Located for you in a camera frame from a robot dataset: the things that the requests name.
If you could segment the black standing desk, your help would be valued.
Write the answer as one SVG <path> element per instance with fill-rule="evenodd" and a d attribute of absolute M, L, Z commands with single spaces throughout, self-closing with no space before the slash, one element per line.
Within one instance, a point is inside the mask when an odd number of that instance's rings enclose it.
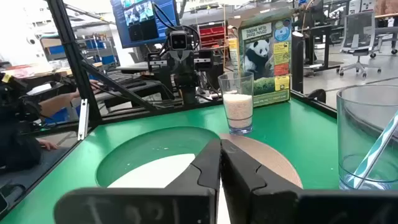
<path fill-rule="evenodd" d="M 336 69 L 341 65 L 341 62 L 329 60 L 332 25 L 325 22 L 323 7 L 323 0 L 307 0 L 303 7 L 304 68 L 314 72 Z"/>

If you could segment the blue computer monitor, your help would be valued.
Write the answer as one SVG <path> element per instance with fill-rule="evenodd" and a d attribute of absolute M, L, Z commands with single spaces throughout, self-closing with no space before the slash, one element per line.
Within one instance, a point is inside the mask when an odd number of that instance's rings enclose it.
<path fill-rule="evenodd" d="M 122 48 L 158 44 L 179 25 L 175 0 L 110 0 Z"/>

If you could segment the person's forearm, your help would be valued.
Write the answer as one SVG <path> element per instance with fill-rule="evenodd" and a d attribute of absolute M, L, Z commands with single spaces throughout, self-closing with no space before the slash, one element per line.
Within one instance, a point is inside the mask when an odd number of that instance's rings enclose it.
<path fill-rule="evenodd" d="M 41 107 L 41 115 L 51 117 L 62 108 L 70 105 L 71 101 L 80 97 L 79 90 L 71 93 L 64 93 L 53 98 L 49 98 L 39 103 Z"/>

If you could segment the round beige woven placemat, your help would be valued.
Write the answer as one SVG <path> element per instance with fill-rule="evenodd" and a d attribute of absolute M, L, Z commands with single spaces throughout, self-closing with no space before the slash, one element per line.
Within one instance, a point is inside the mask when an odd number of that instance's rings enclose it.
<path fill-rule="evenodd" d="M 220 138 L 229 140 L 271 171 L 301 189 L 303 188 L 302 181 L 295 167 L 283 154 L 276 151 L 274 148 L 245 136 L 220 134 Z"/>

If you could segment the glass filled with milk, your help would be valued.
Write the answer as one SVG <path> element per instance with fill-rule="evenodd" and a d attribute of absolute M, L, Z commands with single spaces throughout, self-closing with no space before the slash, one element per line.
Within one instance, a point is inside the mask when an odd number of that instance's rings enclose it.
<path fill-rule="evenodd" d="M 230 134 L 252 131 L 254 74 L 241 72 L 218 77 Z"/>

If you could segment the black curved bracket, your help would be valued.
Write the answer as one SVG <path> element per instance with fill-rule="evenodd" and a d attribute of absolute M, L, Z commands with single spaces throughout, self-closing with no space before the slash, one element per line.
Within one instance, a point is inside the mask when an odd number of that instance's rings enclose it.
<path fill-rule="evenodd" d="M 309 100 L 317 100 L 326 103 L 326 91 L 324 89 L 313 90 L 307 95 L 307 98 Z"/>

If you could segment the person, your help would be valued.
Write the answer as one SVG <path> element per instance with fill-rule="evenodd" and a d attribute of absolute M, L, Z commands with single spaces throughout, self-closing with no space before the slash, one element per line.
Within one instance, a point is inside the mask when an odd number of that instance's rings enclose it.
<path fill-rule="evenodd" d="M 27 84 L 0 72 L 0 174 L 40 163 L 40 143 L 27 132 L 40 118 L 41 106 L 26 90 Z"/>

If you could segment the green plate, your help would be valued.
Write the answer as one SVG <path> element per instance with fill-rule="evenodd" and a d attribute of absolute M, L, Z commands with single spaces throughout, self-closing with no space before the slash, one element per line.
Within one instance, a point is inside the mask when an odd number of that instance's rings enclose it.
<path fill-rule="evenodd" d="M 190 126 L 157 129 L 138 135 L 112 150 L 96 169 L 96 183 L 110 186 L 115 180 L 148 162 L 179 154 L 199 155 L 220 137 L 213 131 Z"/>

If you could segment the aluminium frame bracket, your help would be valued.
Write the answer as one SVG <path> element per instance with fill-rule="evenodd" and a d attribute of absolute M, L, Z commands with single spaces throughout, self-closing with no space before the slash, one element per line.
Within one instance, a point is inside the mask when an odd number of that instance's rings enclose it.
<path fill-rule="evenodd" d="M 79 116 L 79 124 L 78 124 L 78 134 L 77 139 L 79 141 L 84 140 L 88 131 L 88 117 L 89 117 L 89 103 L 87 99 L 81 100 L 80 106 L 80 116 Z"/>

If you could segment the empty clear drinking glass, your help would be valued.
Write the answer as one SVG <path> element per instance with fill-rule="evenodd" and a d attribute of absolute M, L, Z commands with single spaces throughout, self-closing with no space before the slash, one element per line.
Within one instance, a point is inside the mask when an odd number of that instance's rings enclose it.
<path fill-rule="evenodd" d="M 348 181 L 398 111 L 398 85 L 361 85 L 336 96 L 339 188 Z M 359 189 L 398 190 L 398 127 Z"/>

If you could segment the black round post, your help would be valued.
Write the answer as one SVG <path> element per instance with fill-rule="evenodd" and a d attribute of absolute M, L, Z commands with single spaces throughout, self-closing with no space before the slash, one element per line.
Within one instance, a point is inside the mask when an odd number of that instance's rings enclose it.
<path fill-rule="evenodd" d="M 303 93 L 304 38 L 298 31 L 292 33 L 292 89 Z"/>

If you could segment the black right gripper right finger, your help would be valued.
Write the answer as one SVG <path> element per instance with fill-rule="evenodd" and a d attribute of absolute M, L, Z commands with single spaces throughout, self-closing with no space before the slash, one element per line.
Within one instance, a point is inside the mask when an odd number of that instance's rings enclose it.
<path fill-rule="evenodd" d="M 231 224 L 398 224 L 393 190 L 305 190 L 223 140 L 221 178 Z"/>

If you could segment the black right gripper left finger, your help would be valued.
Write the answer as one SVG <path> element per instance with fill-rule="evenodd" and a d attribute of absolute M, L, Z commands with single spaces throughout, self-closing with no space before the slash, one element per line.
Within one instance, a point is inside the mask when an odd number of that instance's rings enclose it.
<path fill-rule="evenodd" d="M 75 189 L 55 204 L 56 224 L 216 224 L 221 141 L 211 140 L 162 188 Z"/>

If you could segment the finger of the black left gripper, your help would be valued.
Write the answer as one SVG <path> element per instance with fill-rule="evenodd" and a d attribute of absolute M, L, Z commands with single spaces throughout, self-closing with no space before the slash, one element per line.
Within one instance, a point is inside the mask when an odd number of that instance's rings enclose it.
<path fill-rule="evenodd" d="M 170 71 L 174 74 L 181 73 L 180 62 L 181 62 L 181 52 L 168 52 L 168 65 Z"/>
<path fill-rule="evenodd" d="M 194 53 L 183 52 L 181 59 L 182 73 L 193 73 L 194 71 Z"/>

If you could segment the red storage bins rack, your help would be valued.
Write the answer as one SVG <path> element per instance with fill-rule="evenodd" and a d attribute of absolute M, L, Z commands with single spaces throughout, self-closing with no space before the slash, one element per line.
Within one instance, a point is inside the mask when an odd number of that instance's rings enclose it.
<path fill-rule="evenodd" d="M 202 49 L 224 45 L 226 40 L 226 23 L 224 21 L 201 23 L 197 27 Z"/>

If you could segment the panda print cereal box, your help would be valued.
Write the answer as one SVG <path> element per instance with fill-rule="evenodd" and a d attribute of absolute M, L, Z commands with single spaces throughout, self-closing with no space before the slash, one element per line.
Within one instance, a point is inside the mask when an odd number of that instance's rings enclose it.
<path fill-rule="evenodd" d="M 239 69 L 254 75 L 255 107 L 290 100 L 293 13 L 282 7 L 243 19 L 238 25 Z"/>

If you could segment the grey office chair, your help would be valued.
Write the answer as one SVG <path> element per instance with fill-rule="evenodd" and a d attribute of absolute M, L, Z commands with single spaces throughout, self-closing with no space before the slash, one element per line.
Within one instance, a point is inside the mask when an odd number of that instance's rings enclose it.
<path fill-rule="evenodd" d="M 350 14 L 345 16 L 344 21 L 344 36 L 340 52 L 357 57 L 357 61 L 349 65 L 341 65 L 336 70 L 337 74 L 342 77 L 345 71 L 355 69 L 357 75 L 361 74 L 363 78 L 366 78 L 365 68 L 375 68 L 377 73 L 381 73 L 381 67 L 360 62 L 361 57 L 370 55 L 374 48 L 376 38 L 374 12 Z"/>

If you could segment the black upright frame strut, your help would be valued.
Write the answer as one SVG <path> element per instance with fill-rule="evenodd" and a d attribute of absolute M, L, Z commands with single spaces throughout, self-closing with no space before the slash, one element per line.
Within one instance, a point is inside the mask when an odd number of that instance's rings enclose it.
<path fill-rule="evenodd" d="M 102 117 L 98 105 L 91 89 L 91 84 L 87 72 L 81 65 L 83 57 L 80 55 L 80 49 L 76 43 L 75 34 L 68 18 L 64 3 L 62 0 L 46 0 L 49 10 L 53 17 L 53 22 L 58 30 L 65 55 L 68 59 L 72 74 L 75 78 L 80 97 L 88 100 L 90 126 L 97 126 L 102 122 Z"/>

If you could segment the black diagonal frame strut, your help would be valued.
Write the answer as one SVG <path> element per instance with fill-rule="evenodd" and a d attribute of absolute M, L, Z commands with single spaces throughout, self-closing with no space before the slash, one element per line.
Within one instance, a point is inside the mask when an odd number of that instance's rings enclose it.
<path fill-rule="evenodd" d="M 143 100 L 139 95 L 135 94 L 134 92 L 131 92 L 127 88 L 123 87 L 122 85 L 118 84 L 116 81 L 110 79 L 107 77 L 104 73 L 98 71 L 95 69 L 95 67 L 92 64 L 88 64 L 87 62 L 81 61 L 80 65 L 82 66 L 83 69 L 85 69 L 87 72 L 93 74 L 96 78 L 101 80 L 103 83 L 105 83 L 107 86 L 110 86 L 120 92 L 122 96 L 125 96 L 128 98 L 130 101 L 133 101 L 134 103 L 144 107 L 146 110 L 149 111 L 155 111 L 157 108 L 152 105 L 151 103 L 147 102 L 146 100 Z"/>

